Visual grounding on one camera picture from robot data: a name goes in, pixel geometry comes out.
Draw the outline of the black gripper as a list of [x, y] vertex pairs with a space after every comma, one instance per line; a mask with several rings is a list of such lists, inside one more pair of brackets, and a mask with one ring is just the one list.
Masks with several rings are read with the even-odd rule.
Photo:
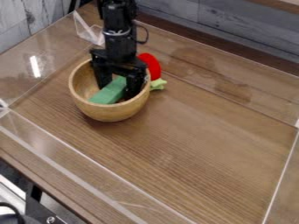
[[136, 57], [136, 45], [147, 40], [136, 39], [136, 30], [104, 30], [103, 34], [105, 47], [89, 51], [97, 87], [103, 88], [112, 81], [112, 74], [125, 77], [124, 97], [129, 100], [140, 93], [145, 82], [147, 65]]

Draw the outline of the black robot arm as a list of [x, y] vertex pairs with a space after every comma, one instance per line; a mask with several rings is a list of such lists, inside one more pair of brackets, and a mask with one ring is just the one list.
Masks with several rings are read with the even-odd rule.
[[125, 99], [133, 98], [145, 82], [147, 64], [136, 57], [136, 45], [144, 44], [136, 37], [136, 0], [97, 0], [97, 12], [104, 22], [104, 49], [91, 49], [91, 65], [97, 86], [104, 88], [112, 74], [125, 78]]

